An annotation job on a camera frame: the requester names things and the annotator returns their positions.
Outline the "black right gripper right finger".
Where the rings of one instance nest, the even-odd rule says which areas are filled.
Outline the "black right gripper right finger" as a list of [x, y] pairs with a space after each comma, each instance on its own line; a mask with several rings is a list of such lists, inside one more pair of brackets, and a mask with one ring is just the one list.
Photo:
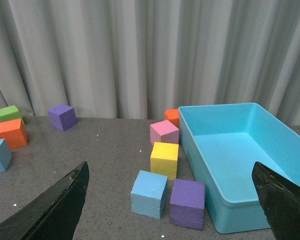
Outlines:
[[275, 239], [300, 240], [300, 187], [258, 161], [251, 176]]

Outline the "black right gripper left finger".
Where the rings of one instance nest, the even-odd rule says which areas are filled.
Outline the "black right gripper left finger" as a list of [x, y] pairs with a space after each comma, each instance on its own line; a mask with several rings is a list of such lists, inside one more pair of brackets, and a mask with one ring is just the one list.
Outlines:
[[0, 240], [71, 240], [85, 204], [89, 178], [84, 161], [0, 223]]

